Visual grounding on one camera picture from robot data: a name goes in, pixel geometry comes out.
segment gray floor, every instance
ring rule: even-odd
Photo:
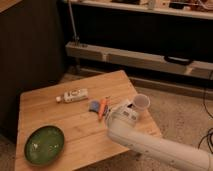
[[[62,82],[81,79],[81,77],[65,74]],[[205,112],[202,99],[136,87],[139,93],[151,99],[150,113],[163,137],[197,147],[201,137],[213,127],[213,119]],[[213,113],[213,101],[206,101],[208,109]],[[208,151],[204,142],[202,149]],[[15,146],[0,135],[0,170],[12,171],[14,168]],[[138,156],[129,151],[110,159],[80,169],[86,170],[134,170],[134,171],[175,171],[175,169],[144,155]]]

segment white bottle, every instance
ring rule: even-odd
[[[56,97],[56,101],[58,103],[65,102],[70,103],[74,101],[80,101],[88,98],[88,90],[87,89],[79,89],[74,91],[64,92],[62,96]]]

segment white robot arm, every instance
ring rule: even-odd
[[[108,136],[129,149],[186,171],[213,171],[213,156],[203,150],[134,130],[139,115],[120,106],[106,116]]]

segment black cable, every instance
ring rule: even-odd
[[[213,75],[213,70],[209,74],[209,81],[211,81]],[[211,114],[206,106],[206,91],[207,91],[208,85],[205,86],[204,92],[203,92],[203,105],[205,108],[206,113],[213,119],[213,114]],[[200,148],[203,140],[206,139],[207,145],[209,147],[209,150],[213,154],[213,128],[210,128],[205,136],[203,136],[198,144],[198,148]]]
[[[206,142],[208,144],[209,150],[211,151],[211,153],[213,154],[213,128],[210,128],[207,132],[207,134],[200,140],[199,144],[198,144],[198,148],[200,148],[203,140],[206,139]]]

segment bottle cap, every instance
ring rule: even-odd
[[[62,101],[61,96],[56,97],[56,101],[57,101],[58,103],[61,102],[61,101]]]

